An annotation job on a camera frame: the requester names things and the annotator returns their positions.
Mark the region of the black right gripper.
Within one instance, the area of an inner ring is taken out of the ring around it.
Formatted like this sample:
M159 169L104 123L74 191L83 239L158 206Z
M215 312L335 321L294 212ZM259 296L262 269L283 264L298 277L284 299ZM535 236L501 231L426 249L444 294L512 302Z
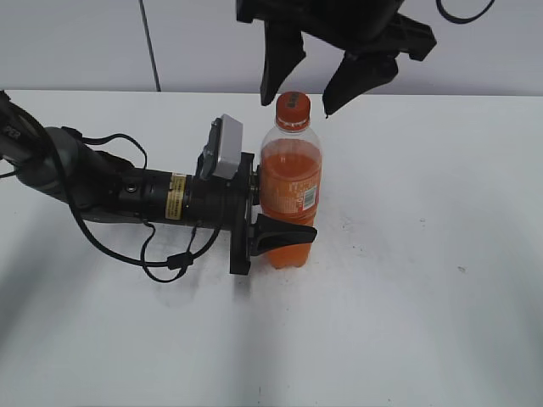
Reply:
M436 46L428 25L400 13L402 1L237 1L239 22L264 22L265 57L260 104L268 106L305 58L304 33L346 51L327 84L326 116L398 75L394 55L424 60Z

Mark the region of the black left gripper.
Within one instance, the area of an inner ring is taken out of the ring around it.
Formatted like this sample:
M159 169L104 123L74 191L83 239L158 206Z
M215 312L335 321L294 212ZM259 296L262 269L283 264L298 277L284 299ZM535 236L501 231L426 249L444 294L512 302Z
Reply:
M260 256L278 248L313 243L317 229L274 220L258 214L256 222L249 223L254 188L252 153L241 153L238 170L231 180L210 176L203 179L204 157L199 156L196 174L188 178L183 199L183 222L213 231L208 242L193 256L205 254L218 238L220 231L230 232L229 272L247 275L251 266L250 255Z

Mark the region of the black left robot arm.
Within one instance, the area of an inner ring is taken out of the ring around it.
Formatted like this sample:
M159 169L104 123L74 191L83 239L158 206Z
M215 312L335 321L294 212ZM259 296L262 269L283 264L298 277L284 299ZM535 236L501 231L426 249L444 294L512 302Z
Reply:
M103 151L105 138L44 127L1 96L1 157L12 165L12 176L67 204L85 236L91 222L228 231L229 270L245 276L252 257L312 243L316 229L253 214L260 172L241 149L242 135L242 124L222 115L211 124L194 175L151 170Z

